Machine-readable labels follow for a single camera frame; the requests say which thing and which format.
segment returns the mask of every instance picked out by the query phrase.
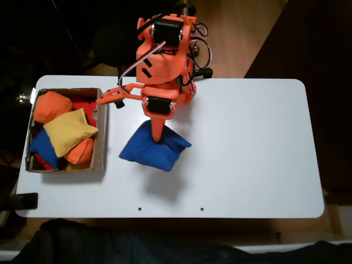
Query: cable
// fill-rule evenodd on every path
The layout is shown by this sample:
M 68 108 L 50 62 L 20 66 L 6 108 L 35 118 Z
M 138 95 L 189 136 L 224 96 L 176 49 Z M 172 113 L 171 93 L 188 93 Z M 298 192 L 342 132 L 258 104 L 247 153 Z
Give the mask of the cable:
M 148 22 L 144 23 L 143 26 L 141 26 L 139 29 L 137 29 L 137 36 L 139 34 L 141 34 L 147 27 L 149 27 L 151 24 L 155 23 L 156 21 L 162 19 L 163 17 L 165 17 L 166 15 L 170 15 L 171 13 L 173 13 L 175 10 L 181 9 L 181 8 L 185 8 L 187 7 L 187 4 L 178 4 L 178 5 L 174 5 L 173 7 L 164 10 L 163 12 L 161 12 L 159 15 L 155 16 L 154 18 L 152 18 L 151 20 L 149 20 Z
M 135 68 L 138 64 L 140 64 L 142 61 L 144 61 L 146 58 L 148 58 L 151 54 L 153 54 L 154 52 L 158 51 L 162 46 L 164 46 L 166 44 L 166 41 L 164 40 L 163 42 L 161 42 L 160 44 L 158 44 L 157 46 L 155 46 L 154 48 L 150 49 L 149 51 L 147 51 L 146 53 L 144 53 L 144 55 L 142 55 L 135 63 L 133 63 L 130 67 L 128 67 L 119 77 L 119 81 L 118 81 L 118 86 L 121 88 L 122 91 L 126 92 L 129 94 L 129 92 L 127 92 L 127 90 L 125 89 L 125 86 L 122 85 L 122 78 L 129 72 L 131 71 L 133 68 Z
M 207 63 L 205 64 L 204 67 L 200 67 L 200 66 L 198 65 L 198 63 L 196 62 L 194 56 L 190 56 L 190 55 L 188 54 L 188 57 L 191 59 L 191 61 L 193 61 L 194 64 L 196 64 L 196 66 L 197 66 L 199 69 L 205 69 L 205 68 L 207 68 L 208 65 L 210 64 L 212 58 L 213 58 L 213 55 L 212 55 L 212 53 L 211 53 L 211 49 L 210 49 L 208 43 L 207 43 L 204 39 L 202 39 L 201 37 L 191 37 L 190 41 L 191 41 L 191 42 L 193 42 L 193 41 L 195 41 L 195 42 L 197 42 L 197 41 L 202 41 L 202 42 L 207 46 L 207 48 L 208 48 L 208 61 L 207 61 Z
M 197 23 L 197 24 L 192 23 L 192 24 L 194 26 L 194 30 L 192 31 L 192 34 L 194 34 L 196 31 L 198 31 L 198 33 L 200 35 L 202 35 L 203 37 L 208 36 L 209 31 L 208 31 L 208 27 L 205 24 L 203 24 L 203 23 Z M 202 26 L 205 29 L 205 32 L 206 32 L 205 34 L 203 34 L 203 32 L 200 31 L 199 26 Z

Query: yellow bean bag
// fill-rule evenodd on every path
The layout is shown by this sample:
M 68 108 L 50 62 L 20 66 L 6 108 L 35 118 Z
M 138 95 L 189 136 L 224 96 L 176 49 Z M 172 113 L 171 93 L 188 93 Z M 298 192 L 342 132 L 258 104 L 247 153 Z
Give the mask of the yellow bean bag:
M 91 137 L 98 129 L 88 125 L 83 108 L 62 114 L 44 125 L 57 157 L 63 157 L 82 140 Z

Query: white wire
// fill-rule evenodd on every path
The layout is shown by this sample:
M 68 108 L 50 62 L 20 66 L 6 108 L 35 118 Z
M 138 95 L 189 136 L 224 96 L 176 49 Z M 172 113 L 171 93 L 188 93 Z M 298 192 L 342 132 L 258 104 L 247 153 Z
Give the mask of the white wire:
M 118 81 L 118 86 L 121 88 L 122 91 L 126 92 L 129 94 L 129 92 L 127 92 L 127 90 L 125 89 L 125 86 L 122 85 L 122 78 L 128 73 L 130 72 L 133 68 L 135 68 L 138 64 L 140 64 L 142 61 L 144 61 L 146 58 L 148 58 L 151 54 L 153 54 L 154 52 L 156 52 L 157 50 L 159 50 L 162 46 L 164 46 L 166 44 L 166 41 L 161 42 L 160 44 L 158 44 L 157 46 L 155 46 L 154 48 L 150 49 L 149 51 L 147 51 L 144 55 L 142 55 L 135 63 L 133 63 L 130 67 L 128 67 L 119 77 L 119 81 Z

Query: black fabric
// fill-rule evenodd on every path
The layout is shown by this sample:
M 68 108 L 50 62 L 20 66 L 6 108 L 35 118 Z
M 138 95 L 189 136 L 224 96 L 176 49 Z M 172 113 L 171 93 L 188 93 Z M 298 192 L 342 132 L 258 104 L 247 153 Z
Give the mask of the black fabric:
M 87 227 L 62 219 L 44 223 L 12 263 L 351 263 L 352 244 L 319 241 L 285 253 L 248 254 L 230 246 L 155 238 Z

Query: orange bean bag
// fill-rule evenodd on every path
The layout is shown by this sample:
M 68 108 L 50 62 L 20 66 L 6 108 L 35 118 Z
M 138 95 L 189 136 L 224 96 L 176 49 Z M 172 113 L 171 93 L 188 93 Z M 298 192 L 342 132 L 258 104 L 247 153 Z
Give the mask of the orange bean bag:
M 70 98 L 57 92 L 49 91 L 38 97 L 33 119 L 38 123 L 46 124 L 62 114 L 72 111 L 72 109 L 73 105 Z
M 90 163 L 94 148 L 94 139 L 91 137 L 83 140 L 72 150 L 64 155 L 64 158 L 72 164 Z

